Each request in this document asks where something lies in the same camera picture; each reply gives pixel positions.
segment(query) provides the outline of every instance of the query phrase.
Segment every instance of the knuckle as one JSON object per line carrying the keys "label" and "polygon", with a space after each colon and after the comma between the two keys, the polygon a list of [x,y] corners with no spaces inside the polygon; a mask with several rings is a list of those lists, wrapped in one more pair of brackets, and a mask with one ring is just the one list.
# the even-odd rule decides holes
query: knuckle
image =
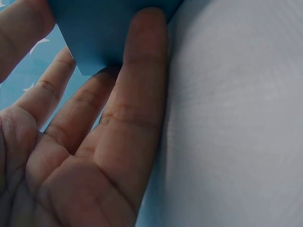
{"label": "knuckle", "polygon": [[42,88],[44,91],[50,93],[54,99],[59,102],[61,99],[61,95],[58,93],[57,88],[54,84],[47,80],[40,80],[37,82],[36,86]]}
{"label": "knuckle", "polygon": [[56,143],[63,147],[65,145],[65,141],[68,139],[68,133],[62,127],[56,125],[55,123],[50,123],[50,125],[45,130],[44,134],[48,135]]}
{"label": "knuckle", "polygon": [[71,98],[71,101],[83,103],[93,110],[99,111],[98,95],[88,90],[78,90],[78,92]]}
{"label": "knuckle", "polygon": [[160,121],[152,114],[145,114],[138,107],[132,105],[116,105],[112,112],[102,115],[100,122],[106,125],[111,120],[143,128],[148,131],[160,130]]}

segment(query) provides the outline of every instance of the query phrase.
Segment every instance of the palm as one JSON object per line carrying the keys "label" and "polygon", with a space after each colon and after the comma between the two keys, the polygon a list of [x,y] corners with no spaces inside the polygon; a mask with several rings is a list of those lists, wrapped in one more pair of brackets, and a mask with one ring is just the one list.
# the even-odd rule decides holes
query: palm
{"label": "palm", "polygon": [[[28,7],[28,1],[17,1],[0,13],[0,21]],[[28,37],[31,45],[23,48],[10,37],[26,39],[28,33],[1,25],[2,53],[18,49],[24,55],[40,39]],[[163,116],[167,46],[163,14],[144,10],[130,27],[116,83],[109,69],[91,77],[40,132],[75,68],[64,49],[34,88],[0,112],[0,227],[135,224]],[[20,60],[12,59],[4,58],[0,79]]]}
{"label": "palm", "polygon": [[[6,110],[2,125],[14,132],[4,137],[9,141],[9,162],[2,194],[11,226],[134,225],[132,203],[89,157],[72,156],[52,137],[39,132],[35,120],[21,108]],[[16,141],[16,135],[24,139]]]}

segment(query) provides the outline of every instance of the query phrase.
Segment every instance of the blue patterned fabric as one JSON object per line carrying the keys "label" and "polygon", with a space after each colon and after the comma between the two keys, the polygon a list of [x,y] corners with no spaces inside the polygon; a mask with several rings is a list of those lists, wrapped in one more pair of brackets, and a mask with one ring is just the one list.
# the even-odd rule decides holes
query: blue patterned fabric
{"label": "blue patterned fabric", "polygon": [[[0,11],[14,1],[0,0]],[[0,85],[0,110],[12,105],[28,88],[34,86],[46,68],[52,63],[56,54],[65,45],[66,43],[58,26],[45,39],[39,41]],[[82,76],[77,68],[58,108],[62,107],[87,79],[88,77]]]}

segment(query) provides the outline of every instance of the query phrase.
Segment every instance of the fingertip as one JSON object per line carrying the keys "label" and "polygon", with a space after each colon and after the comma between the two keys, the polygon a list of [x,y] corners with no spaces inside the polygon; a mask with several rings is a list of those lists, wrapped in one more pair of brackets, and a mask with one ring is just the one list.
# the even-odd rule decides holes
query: fingertip
{"label": "fingertip", "polygon": [[51,12],[51,9],[47,3],[47,0],[23,0],[25,3],[31,5],[31,7],[40,14],[40,18],[43,20],[45,32],[47,35],[55,26],[55,19]]}
{"label": "fingertip", "polygon": [[76,67],[76,62],[71,55],[70,50],[64,47],[55,57],[54,61],[60,61],[66,63],[70,68]]}
{"label": "fingertip", "polygon": [[132,19],[125,45],[124,61],[149,56],[167,57],[168,32],[164,12],[149,7],[140,10]]}

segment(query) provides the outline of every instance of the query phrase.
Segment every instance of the star pattern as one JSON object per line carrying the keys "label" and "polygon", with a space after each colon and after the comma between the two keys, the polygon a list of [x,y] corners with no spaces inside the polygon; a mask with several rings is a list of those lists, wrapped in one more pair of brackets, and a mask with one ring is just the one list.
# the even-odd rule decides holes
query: star pattern
{"label": "star pattern", "polygon": [[32,85],[29,87],[29,88],[25,88],[23,89],[24,92],[27,92],[29,89],[33,88],[34,87],[34,83],[32,83]]}
{"label": "star pattern", "polygon": [[32,53],[33,53],[33,51],[35,50],[35,48],[39,45],[39,44],[41,44],[41,43],[45,43],[45,42],[48,42],[49,41],[49,39],[41,39],[39,42],[37,42],[35,45],[34,45],[34,47],[30,50],[30,52],[29,52],[29,55],[31,55]]}
{"label": "star pattern", "polygon": [[3,0],[0,0],[0,8],[5,6],[2,2],[3,2]]}

